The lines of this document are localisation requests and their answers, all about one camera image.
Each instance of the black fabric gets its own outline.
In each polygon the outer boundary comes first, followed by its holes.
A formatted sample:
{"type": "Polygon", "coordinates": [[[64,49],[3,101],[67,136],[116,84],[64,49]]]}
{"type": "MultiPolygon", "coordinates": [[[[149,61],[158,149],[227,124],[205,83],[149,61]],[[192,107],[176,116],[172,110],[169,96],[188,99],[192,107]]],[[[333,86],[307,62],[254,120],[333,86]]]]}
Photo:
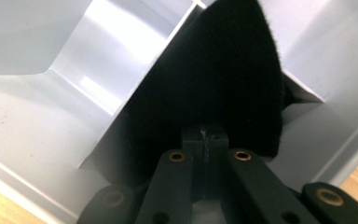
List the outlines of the black fabric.
{"type": "Polygon", "coordinates": [[[99,148],[106,173],[151,176],[159,155],[180,147],[182,127],[224,124],[231,147],[275,156],[282,131],[282,72],[255,0],[220,0],[164,50],[99,148]],[[110,142],[112,148],[103,152],[110,142]]]}

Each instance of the brass screw hole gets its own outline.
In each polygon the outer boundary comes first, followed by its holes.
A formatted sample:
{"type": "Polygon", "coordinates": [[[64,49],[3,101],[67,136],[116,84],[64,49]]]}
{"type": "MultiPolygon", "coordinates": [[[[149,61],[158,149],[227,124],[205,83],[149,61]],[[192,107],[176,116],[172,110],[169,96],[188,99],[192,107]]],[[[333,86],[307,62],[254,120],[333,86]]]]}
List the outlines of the brass screw hole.
{"type": "Polygon", "coordinates": [[[316,196],[322,202],[333,206],[342,206],[344,204],[344,199],[342,196],[335,193],[331,189],[317,189],[316,196]]]}
{"type": "Polygon", "coordinates": [[[170,154],[169,158],[171,161],[180,162],[186,159],[186,155],[183,152],[175,151],[170,154]]]}
{"type": "Polygon", "coordinates": [[[236,151],[234,157],[239,161],[249,161],[252,158],[251,154],[245,151],[236,151]]]}
{"type": "Polygon", "coordinates": [[[124,203],[125,196],[121,191],[112,191],[103,196],[103,204],[106,207],[118,207],[124,203]]]}

